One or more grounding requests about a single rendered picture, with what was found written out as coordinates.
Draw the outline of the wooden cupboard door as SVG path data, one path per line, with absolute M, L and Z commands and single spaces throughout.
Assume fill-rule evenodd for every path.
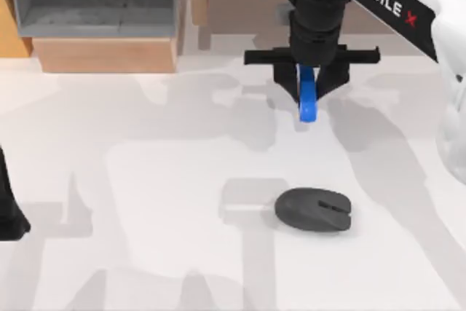
M 208 0 L 207 29 L 213 34 L 258 34 L 280 29 L 278 6 L 286 0 Z

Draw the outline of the black computer mouse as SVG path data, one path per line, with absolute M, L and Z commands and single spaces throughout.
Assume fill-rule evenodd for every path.
M 343 232 L 352 224 L 352 203 L 329 189 L 298 187 L 284 191 L 274 204 L 284 224 L 308 232 Z

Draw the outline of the pale wooden drawer front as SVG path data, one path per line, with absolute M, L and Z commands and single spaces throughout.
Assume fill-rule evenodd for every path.
M 47 73 L 173 73 L 174 38 L 34 38 L 33 48 Z

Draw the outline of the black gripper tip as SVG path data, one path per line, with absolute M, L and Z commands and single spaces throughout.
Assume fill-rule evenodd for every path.
M 31 224 L 13 195 L 4 152 L 0 147 L 0 242 L 18 241 L 30 231 Z

